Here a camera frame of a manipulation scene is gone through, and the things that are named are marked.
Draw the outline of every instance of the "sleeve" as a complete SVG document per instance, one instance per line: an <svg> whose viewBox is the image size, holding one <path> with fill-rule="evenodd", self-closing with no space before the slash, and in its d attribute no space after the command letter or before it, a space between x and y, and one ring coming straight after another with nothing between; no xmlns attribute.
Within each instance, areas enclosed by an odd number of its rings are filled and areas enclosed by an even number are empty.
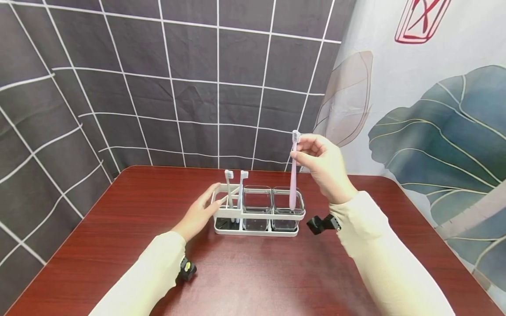
<svg viewBox="0 0 506 316"><path fill-rule="evenodd" d="M399 240L367 192L345 204L331 204L337 233L355 261L365 286L384 315L455 315L443 292Z"/></svg>
<svg viewBox="0 0 506 316"><path fill-rule="evenodd" d="M175 232L156 236L90 315L149 315L155 304L176 285L185 246L183 237Z"/></svg>

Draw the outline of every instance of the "toothbrush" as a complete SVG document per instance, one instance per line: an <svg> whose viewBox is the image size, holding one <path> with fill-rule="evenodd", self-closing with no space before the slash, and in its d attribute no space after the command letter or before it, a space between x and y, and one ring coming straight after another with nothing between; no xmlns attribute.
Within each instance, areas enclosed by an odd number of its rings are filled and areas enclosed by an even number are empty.
<svg viewBox="0 0 506 316"><path fill-rule="evenodd" d="M249 176L249 172L246 170L241 170L241 180L239 182L239 199L237 200L237 208L241 208L242 212L242 180L247 179ZM235 219L235 222L239 224L239 218Z"/></svg>
<svg viewBox="0 0 506 316"><path fill-rule="evenodd" d="M293 142L292 151L297 150L297 143L301 141L301 133L298 130L294 129L291 132L291 141ZM297 200L297 164L295 160L291 160L291 178L290 178L290 200L289 206L290 210L295 210L296 200Z"/></svg>
<svg viewBox="0 0 506 316"><path fill-rule="evenodd" d="M230 204L232 204L232 208L234 207L234 201L232 200L232 193L230 191L230 179L234 179L234 172L232 170L225 170L225 179L227 180L227 190L228 190L228 199L227 199L227 207L230 208Z"/></svg>

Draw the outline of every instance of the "hand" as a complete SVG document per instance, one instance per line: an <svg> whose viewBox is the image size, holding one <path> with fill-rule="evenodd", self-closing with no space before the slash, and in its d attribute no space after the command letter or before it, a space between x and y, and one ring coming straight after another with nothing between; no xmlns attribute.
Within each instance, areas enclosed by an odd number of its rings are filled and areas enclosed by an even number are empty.
<svg viewBox="0 0 506 316"><path fill-rule="evenodd" d="M209 218L216 213L223 203L218 200L206 207L207 201L213 195L213 192L220 186L220 183L211 185L204 193L190 206L183 219L172 229L189 242L197 235L207 224Z"/></svg>
<svg viewBox="0 0 506 316"><path fill-rule="evenodd" d="M302 135L290 156L308 168L321 193L333 204L343 204L358 193L346 175L341 150L321 135Z"/></svg>

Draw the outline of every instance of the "red drawing on curtain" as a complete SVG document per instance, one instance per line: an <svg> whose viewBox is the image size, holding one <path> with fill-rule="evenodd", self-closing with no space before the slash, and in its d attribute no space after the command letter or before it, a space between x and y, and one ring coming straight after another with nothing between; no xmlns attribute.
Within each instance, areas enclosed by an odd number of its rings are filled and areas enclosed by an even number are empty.
<svg viewBox="0 0 506 316"><path fill-rule="evenodd" d="M395 41L422 44L431 39L451 0L407 0Z"/></svg>

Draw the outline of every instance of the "table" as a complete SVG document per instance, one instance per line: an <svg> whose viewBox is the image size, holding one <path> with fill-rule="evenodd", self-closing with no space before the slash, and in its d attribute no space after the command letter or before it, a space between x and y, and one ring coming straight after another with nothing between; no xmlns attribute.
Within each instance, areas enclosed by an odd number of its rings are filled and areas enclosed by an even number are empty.
<svg viewBox="0 0 506 316"><path fill-rule="evenodd" d="M87 315L154 236L170 230L223 170L125 169L7 315ZM290 173L251 171L247 184L286 186ZM379 176L351 176L437 281L455 312L502 315L401 189ZM309 174L299 174L305 222L328 214ZM377 315L335 233L295 238L216 235L209 225L187 245L197 275L179 282L152 315Z"/></svg>

